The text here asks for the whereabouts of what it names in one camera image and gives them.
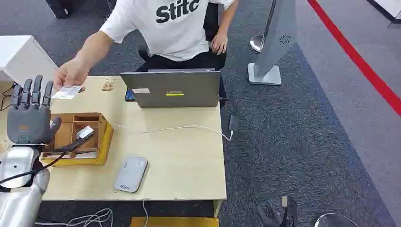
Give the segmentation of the person's left hand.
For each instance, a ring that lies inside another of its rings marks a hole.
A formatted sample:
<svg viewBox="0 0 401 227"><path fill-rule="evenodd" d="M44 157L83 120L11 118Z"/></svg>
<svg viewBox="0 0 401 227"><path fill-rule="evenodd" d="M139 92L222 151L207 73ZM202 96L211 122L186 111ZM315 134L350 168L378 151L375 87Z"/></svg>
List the person's left hand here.
<svg viewBox="0 0 401 227"><path fill-rule="evenodd" d="M221 55L225 53L227 50L227 42L228 42L227 32L226 31L218 32L214 36L211 42L212 52L215 53L216 55Z"/></svg>

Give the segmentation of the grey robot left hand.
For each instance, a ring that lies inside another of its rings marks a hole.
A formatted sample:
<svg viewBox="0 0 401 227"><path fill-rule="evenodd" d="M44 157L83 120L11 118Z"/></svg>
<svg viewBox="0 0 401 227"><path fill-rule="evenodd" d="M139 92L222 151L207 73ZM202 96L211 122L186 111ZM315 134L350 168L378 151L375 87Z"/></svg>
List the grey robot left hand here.
<svg viewBox="0 0 401 227"><path fill-rule="evenodd" d="M48 144L61 126L61 118L51 119L53 81L48 81L41 94L42 75L16 85L7 115L7 136L15 144Z"/></svg>

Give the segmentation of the person's right hand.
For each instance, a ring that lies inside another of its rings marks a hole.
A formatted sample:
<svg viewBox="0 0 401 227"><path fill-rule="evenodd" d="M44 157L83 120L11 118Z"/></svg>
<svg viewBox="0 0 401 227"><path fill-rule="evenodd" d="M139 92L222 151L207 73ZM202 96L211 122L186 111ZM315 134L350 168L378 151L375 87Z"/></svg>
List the person's right hand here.
<svg viewBox="0 0 401 227"><path fill-rule="evenodd" d="M56 90L63 87L82 86L88 76L89 68L85 67L80 61L70 60L54 73L54 85Z"/></svg>

